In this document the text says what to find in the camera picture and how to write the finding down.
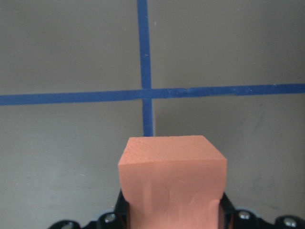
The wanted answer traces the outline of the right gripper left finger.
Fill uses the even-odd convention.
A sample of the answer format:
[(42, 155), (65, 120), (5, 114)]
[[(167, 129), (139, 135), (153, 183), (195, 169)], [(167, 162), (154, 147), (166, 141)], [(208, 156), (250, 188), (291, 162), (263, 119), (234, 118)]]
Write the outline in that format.
[(126, 229), (127, 228), (127, 213), (128, 213), (128, 202), (125, 200), (122, 191), (119, 192), (115, 207), (115, 228)]

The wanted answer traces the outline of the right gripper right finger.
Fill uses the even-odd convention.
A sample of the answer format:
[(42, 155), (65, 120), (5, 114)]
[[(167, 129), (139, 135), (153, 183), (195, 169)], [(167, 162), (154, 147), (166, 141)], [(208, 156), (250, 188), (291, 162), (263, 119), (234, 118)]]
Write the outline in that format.
[(235, 208), (228, 196), (224, 193), (220, 200), (220, 229), (233, 228)]

